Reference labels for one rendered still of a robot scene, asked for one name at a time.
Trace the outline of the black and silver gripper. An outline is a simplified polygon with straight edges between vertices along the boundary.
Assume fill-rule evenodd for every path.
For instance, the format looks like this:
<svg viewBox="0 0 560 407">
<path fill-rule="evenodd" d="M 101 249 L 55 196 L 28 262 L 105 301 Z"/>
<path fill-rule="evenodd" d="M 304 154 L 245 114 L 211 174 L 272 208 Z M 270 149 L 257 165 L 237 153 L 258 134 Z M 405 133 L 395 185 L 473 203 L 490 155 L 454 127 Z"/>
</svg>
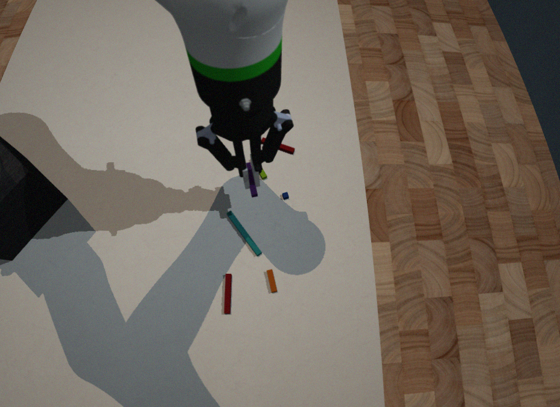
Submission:
<svg viewBox="0 0 560 407">
<path fill-rule="evenodd" d="M 250 189 L 242 143 L 244 140 L 250 140 L 252 172 L 253 177 L 255 176 L 255 185 L 259 187 L 262 163 L 270 163 L 274 160 L 284 136 L 294 127 L 290 111 L 284 109 L 280 113 L 276 112 L 273 100 L 257 111 L 241 115 L 225 114 L 212 108 L 210 111 L 212 116 L 209 120 L 210 124 L 207 127 L 196 127 L 198 146 L 209 150 L 227 171 L 238 168 L 245 189 Z M 269 132 L 261 149 L 261 135 L 268 129 Z M 232 156 L 217 135 L 233 142 L 235 156 Z"/>
</svg>

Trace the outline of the orange rod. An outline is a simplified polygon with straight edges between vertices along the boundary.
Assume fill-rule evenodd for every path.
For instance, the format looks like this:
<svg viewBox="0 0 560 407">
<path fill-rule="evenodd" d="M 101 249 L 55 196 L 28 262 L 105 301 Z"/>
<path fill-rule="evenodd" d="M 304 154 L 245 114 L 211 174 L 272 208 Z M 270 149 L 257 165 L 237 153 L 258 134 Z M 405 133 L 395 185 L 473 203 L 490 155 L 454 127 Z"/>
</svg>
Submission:
<svg viewBox="0 0 560 407">
<path fill-rule="evenodd" d="M 273 275 L 273 270 L 272 269 L 267 270 L 267 275 L 268 275 L 268 278 L 269 278 L 271 292 L 272 293 L 277 292 L 276 283 L 275 283 L 275 279 L 274 279 L 274 275 Z"/>
</svg>

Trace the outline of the purple rod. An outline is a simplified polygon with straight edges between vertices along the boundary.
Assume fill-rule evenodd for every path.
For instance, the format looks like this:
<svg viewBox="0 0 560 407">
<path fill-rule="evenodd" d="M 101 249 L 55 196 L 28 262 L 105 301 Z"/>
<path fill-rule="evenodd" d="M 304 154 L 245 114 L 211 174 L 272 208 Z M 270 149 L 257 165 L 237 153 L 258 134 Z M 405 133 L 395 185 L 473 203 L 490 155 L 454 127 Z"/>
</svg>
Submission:
<svg viewBox="0 0 560 407">
<path fill-rule="evenodd" d="M 252 167 L 251 167 L 251 163 L 246 163 L 247 165 L 247 170 L 248 170 L 248 175 L 249 175 L 249 184 L 250 184 L 250 192 L 251 192 L 251 196 L 252 197 L 257 197 L 258 193 L 256 190 L 256 185 L 255 185 L 255 181 L 254 181 L 254 177 L 253 177 L 253 172 L 252 172 Z"/>
</svg>

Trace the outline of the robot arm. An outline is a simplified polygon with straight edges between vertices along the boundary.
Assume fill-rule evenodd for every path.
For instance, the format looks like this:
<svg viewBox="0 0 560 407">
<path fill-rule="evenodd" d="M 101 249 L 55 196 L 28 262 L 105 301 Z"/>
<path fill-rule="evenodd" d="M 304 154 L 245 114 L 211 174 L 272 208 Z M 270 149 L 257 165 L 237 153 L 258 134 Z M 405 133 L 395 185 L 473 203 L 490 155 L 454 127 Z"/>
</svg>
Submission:
<svg viewBox="0 0 560 407">
<path fill-rule="evenodd" d="M 257 111 L 281 86 L 288 0 L 155 0 L 182 35 L 197 92 L 213 110 Z"/>
</svg>

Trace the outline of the turquoise rod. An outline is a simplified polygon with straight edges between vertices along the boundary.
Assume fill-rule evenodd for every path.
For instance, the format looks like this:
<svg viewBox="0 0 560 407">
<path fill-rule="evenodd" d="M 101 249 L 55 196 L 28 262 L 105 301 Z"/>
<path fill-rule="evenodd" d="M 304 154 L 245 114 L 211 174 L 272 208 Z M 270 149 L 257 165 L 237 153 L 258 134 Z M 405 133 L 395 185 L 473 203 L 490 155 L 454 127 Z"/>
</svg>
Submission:
<svg viewBox="0 0 560 407">
<path fill-rule="evenodd" d="M 258 248 L 258 246 L 256 245 L 256 243 L 254 243 L 254 241 L 252 240 L 252 238 L 249 236 L 249 234 L 246 232 L 246 230 L 244 229 L 244 227 L 240 224 L 239 220 L 237 220 L 237 218 L 235 217 L 235 215 L 232 213 L 232 211 L 230 210 L 227 213 L 227 216 L 230 218 L 230 220 L 233 222 L 234 226 L 238 229 L 238 231 L 241 233 L 241 235 L 243 236 L 243 238 L 246 240 L 246 242 L 249 244 L 249 246 L 251 247 L 251 249 L 254 251 L 254 253 L 259 256 L 260 254 L 262 254 L 261 250 Z"/>
</svg>

